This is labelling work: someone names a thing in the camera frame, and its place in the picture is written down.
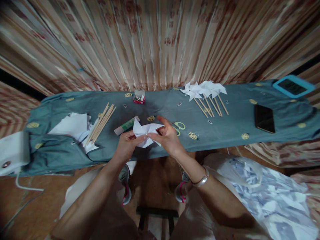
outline cable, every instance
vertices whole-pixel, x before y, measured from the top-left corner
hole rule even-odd
[[[41,188],[28,188],[28,187],[23,187],[19,184],[19,176],[20,176],[20,172],[18,172],[17,174],[17,178],[16,178],[16,186],[18,188],[21,188],[21,189],[24,189],[24,190],[31,190],[31,191],[44,191],[44,189],[41,189]]]
[[[44,189],[41,188],[28,188],[28,187],[23,187],[19,184],[19,176],[20,176],[20,172],[17,173],[17,177],[16,177],[16,186],[18,188],[24,189],[24,190],[28,190],[28,191],[41,191],[41,193],[38,196],[35,196],[34,198],[32,198],[31,200],[29,200],[28,202],[26,202],[17,212],[16,214],[9,220],[9,222],[4,226],[4,228],[1,230],[0,234],[2,234],[4,232],[4,230],[7,229],[7,227],[10,225],[10,223],[16,218],[16,216],[24,209],[25,206],[27,206],[29,203],[31,203],[33,200],[35,200],[36,198],[40,197],[43,193],[44,193]]]

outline bundle of wooden sticks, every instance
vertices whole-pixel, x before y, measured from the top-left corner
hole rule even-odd
[[[113,108],[114,104],[112,104],[110,106],[109,110],[108,110],[108,107],[109,107],[109,103],[107,104],[107,106],[104,109],[104,111],[101,114],[101,116],[99,116],[99,120],[98,120],[97,124],[95,125],[93,131],[89,135],[89,138],[88,138],[88,141],[87,141],[86,145],[88,145],[90,142],[91,142],[91,144],[95,143],[95,141],[99,137],[102,129],[104,128],[104,126],[109,121],[109,119],[110,119],[111,115],[113,114],[114,110],[116,110],[116,108],[117,108],[117,107]]]
[[[199,98],[200,103],[202,104],[202,106],[204,107],[204,109],[207,109],[207,112],[208,112],[208,114],[210,115],[210,117],[214,117],[213,111],[211,110],[211,107],[210,107],[210,105],[209,105],[209,103],[208,103],[208,100],[207,100],[207,98],[206,98],[206,95],[203,94],[203,96],[204,96],[204,99],[205,99],[206,102],[207,102],[208,108],[203,104],[203,102],[202,102],[201,99]],[[219,95],[218,95],[218,97],[219,97],[220,102],[221,102],[224,110],[226,111],[227,115],[229,115],[229,113],[228,113],[226,107],[224,106],[223,101],[221,100],[221,98],[220,98]],[[216,102],[216,105],[217,105],[218,109],[217,109],[216,106],[214,105],[214,103],[213,103],[213,101],[211,100],[211,98],[210,98],[210,97],[208,97],[208,98],[209,98],[209,100],[211,101],[212,105],[214,106],[214,109],[217,111],[218,115],[219,115],[220,117],[222,117],[222,112],[221,112],[221,110],[220,110],[220,107],[219,107],[219,104],[218,104],[216,98],[214,97],[214,101]],[[197,105],[199,106],[199,108],[201,109],[201,111],[204,113],[204,115],[206,115],[206,117],[208,118],[207,114],[206,114],[205,111],[202,109],[202,107],[199,105],[199,103],[197,102],[197,100],[196,100],[195,98],[194,98],[194,100],[196,101]]]

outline wooden stick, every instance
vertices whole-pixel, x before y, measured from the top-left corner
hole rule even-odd
[[[204,109],[207,109],[207,107],[203,104],[203,102],[201,101],[201,99],[200,99],[200,98],[199,98],[199,101],[201,102],[201,104],[202,104],[202,106],[204,107]]]
[[[105,107],[105,109],[104,109],[104,111],[103,111],[103,113],[102,113],[101,117],[99,118],[99,120],[98,120],[97,124],[94,126],[94,129],[91,131],[90,136],[88,137],[88,140],[87,140],[86,146],[89,144],[89,142],[90,142],[90,140],[91,140],[91,137],[94,135],[95,131],[97,130],[97,128],[98,128],[98,126],[99,126],[99,124],[100,124],[100,122],[101,122],[101,120],[102,120],[102,118],[103,118],[104,114],[106,113],[106,111],[107,111],[108,107],[109,107],[109,103],[108,103],[108,104],[107,104],[107,106]]]
[[[204,110],[200,107],[199,103],[197,102],[197,100],[194,98],[193,100],[195,100],[195,102],[197,103],[197,105],[199,106],[199,108],[201,109],[201,111],[203,112],[204,115],[206,115],[206,113],[204,112]]]
[[[101,120],[99,126],[97,127],[97,130],[95,131],[95,133],[92,135],[90,140],[95,139],[95,137],[97,136],[98,132],[100,131],[100,128],[102,127],[103,123],[107,120],[107,118],[109,117],[110,113],[113,110],[113,106],[114,104],[112,104],[109,108],[109,110],[107,111],[106,115],[103,116],[103,119]]]
[[[218,109],[216,108],[216,105],[214,105],[214,103],[213,103],[213,101],[211,100],[211,98],[209,98],[209,100],[210,100],[210,102],[212,103],[212,105],[214,106],[214,109],[217,111],[217,113],[218,113],[219,117],[221,117],[221,115],[220,115],[220,113],[219,113]]]
[[[209,109],[210,109],[210,112],[212,113],[212,116],[214,117],[213,111],[211,110],[211,107],[210,107],[210,105],[209,105],[209,103],[208,103],[208,100],[207,100],[206,95],[203,94],[203,96],[204,96],[204,100],[206,100],[206,103],[207,103],[207,105],[208,105],[208,107],[209,107]]]
[[[221,117],[222,117],[222,112],[221,112],[221,110],[220,110],[219,104],[218,104],[218,102],[217,102],[217,100],[216,100],[215,97],[214,97],[214,101],[216,102],[216,105],[217,105],[217,107],[218,107],[218,109],[219,109],[219,112],[220,112],[220,115],[221,115]]]
[[[101,127],[100,132],[97,134],[97,136],[95,137],[95,139],[93,140],[93,143],[96,142],[97,138],[99,137],[100,133],[102,132],[104,126],[107,124],[107,122],[109,121],[109,119],[111,118],[111,115],[113,114],[114,110],[116,110],[117,107],[115,107],[113,109],[113,111],[111,112],[111,114],[109,115],[108,119],[105,121],[104,125]]]
[[[220,97],[219,95],[218,95],[218,97],[219,97],[220,102],[221,102],[221,104],[222,104],[222,106],[223,106],[224,110],[226,111],[227,115],[229,115],[229,113],[228,113],[228,111],[227,111],[226,107],[225,107],[225,106],[224,106],[224,104],[223,104],[223,101],[221,100],[221,97]]]

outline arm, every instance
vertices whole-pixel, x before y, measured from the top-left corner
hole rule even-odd
[[[200,182],[206,174],[205,169],[188,156],[170,122],[161,116],[157,118],[164,127],[158,129],[159,135],[149,133],[148,137],[159,142],[177,160],[193,183]],[[219,224],[235,228],[254,226],[255,220],[249,211],[226,186],[213,176],[209,176],[206,183],[197,190]]]
[[[136,138],[133,131],[121,134],[114,156],[59,220],[51,232],[52,239],[90,238],[120,171],[145,138]]]

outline table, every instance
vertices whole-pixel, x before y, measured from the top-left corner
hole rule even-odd
[[[228,95],[220,94],[220,96],[229,115],[225,113],[217,99],[223,117],[219,117],[211,106],[216,113],[214,118],[206,118],[195,101],[189,102],[189,96],[185,96],[177,88],[146,92],[145,104],[133,103],[133,96],[125,96],[127,92],[83,91],[48,97],[38,108],[31,110],[28,123],[39,123],[39,127],[25,129],[30,134],[31,162],[21,175],[68,171],[108,162],[119,141],[119,136],[113,130],[134,116],[140,118],[141,125],[151,123],[147,117],[156,115],[162,115],[170,122],[184,123],[186,128],[180,130],[179,139],[189,152],[257,142],[302,141],[320,137],[319,111],[305,98],[293,100],[274,89],[272,81],[225,86]],[[115,104],[117,109],[96,141],[99,149],[86,155],[80,146],[72,144],[71,137],[47,134],[71,112],[87,113],[92,116],[91,122],[94,122],[108,102]],[[273,109],[275,134],[255,128],[254,102]],[[196,140],[188,136],[190,132],[197,136]],[[242,138],[244,133],[249,135],[248,139]],[[144,149],[136,148],[131,160],[167,155],[162,147],[153,143]]]

